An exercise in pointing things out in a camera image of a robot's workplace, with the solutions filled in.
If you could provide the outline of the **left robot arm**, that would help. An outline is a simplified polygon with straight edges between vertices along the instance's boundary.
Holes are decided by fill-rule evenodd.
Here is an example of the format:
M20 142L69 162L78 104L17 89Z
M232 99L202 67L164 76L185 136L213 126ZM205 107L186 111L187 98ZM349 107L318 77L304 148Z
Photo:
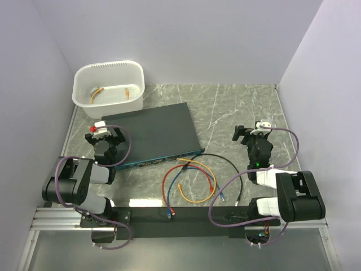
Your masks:
M42 199L93 216L101 227L112 223L114 213L108 198L89 192L90 183L111 184L116 167L130 154L131 138L118 125L92 126L85 139L94 148L94 158L61 156L42 187Z

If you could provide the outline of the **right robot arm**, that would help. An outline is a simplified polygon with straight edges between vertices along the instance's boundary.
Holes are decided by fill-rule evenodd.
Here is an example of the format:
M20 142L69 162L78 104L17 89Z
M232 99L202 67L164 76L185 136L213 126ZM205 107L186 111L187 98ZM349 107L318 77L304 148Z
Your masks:
M275 197L253 198L249 203L248 219L254 225L263 224L269 216L284 222L322 220L326 207L315 178L310 171L283 171L280 166L270 164L273 144L269 134L276 130L267 121L259 121L255 127L235 127L233 141L242 137L249 164L248 180L256 185L270 187Z

